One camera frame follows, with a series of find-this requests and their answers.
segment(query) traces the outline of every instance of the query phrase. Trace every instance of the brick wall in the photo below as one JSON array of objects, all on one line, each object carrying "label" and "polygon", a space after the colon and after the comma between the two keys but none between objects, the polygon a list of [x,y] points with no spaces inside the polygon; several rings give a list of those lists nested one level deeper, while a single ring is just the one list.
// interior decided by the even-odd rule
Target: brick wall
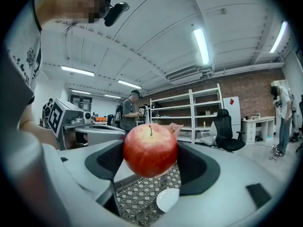
[{"label": "brick wall", "polygon": [[217,83],[219,83],[223,98],[231,96],[239,97],[241,118],[245,116],[250,117],[257,113],[261,113],[261,116],[275,116],[275,108],[272,104],[269,87],[272,81],[284,79],[285,77],[281,69],[258,70],[235,74],[148,95],[140,101],[140,105],[149,104],[150,98],[154,100],[184,94],[189,89],[192,89],[193,92],[200,91],[216,87]]}]

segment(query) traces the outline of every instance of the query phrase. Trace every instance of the red apple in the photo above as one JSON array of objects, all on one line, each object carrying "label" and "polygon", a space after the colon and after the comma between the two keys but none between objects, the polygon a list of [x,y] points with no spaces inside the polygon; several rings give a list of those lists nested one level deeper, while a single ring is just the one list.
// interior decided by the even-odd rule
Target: red apple
[{"label": "red apple", "polygon": [[124,141],[123,155],[128,167],[142,177],[165,174],[177,160],[177,140],[169,129],[155,124],[133,128]]}]

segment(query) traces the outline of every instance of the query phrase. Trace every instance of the jeans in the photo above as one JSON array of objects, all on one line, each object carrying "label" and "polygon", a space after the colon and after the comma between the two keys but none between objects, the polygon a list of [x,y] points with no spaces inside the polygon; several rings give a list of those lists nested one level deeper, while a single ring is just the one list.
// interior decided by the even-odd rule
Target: jeans
[{"label": "jeans", "polygon": [[289,140],[289,130],[290,130],[290,124],[291,119],[288,120],[287,123],[285,123],[285,119],[281,118],[281,124],[280,124],[280,132],[279,132],[279,144],[277,145],[277,149],[280,150],[283,154],[285,154],[286,147]]}]

